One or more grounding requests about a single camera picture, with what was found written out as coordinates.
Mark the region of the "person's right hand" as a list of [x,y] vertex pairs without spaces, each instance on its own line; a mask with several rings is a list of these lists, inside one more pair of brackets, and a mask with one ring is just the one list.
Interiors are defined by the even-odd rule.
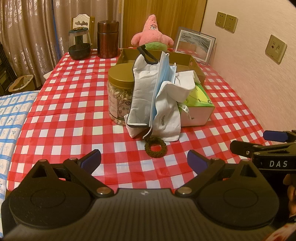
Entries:
[[287,197],[289,199],[288,209],[290,217],[295,216],[296,203],[295,203],[295,174],[287,174],[283,180],[283,184],[288,186]]

